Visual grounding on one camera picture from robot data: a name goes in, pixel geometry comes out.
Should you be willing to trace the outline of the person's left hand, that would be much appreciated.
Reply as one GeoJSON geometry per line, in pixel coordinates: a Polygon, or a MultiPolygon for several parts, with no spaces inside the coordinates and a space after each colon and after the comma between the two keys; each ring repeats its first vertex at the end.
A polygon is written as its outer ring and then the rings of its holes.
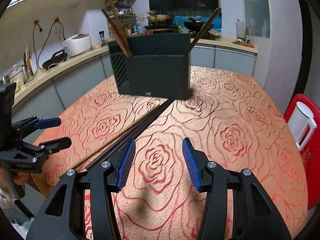
{"type": "Polygon", "coordinates": [[[29,178],[30,178],[30,174],[29,173],[18,172],[14,176],[14,182],[17,185],[23,185],[23,184],[28,182],[29,178]]]}

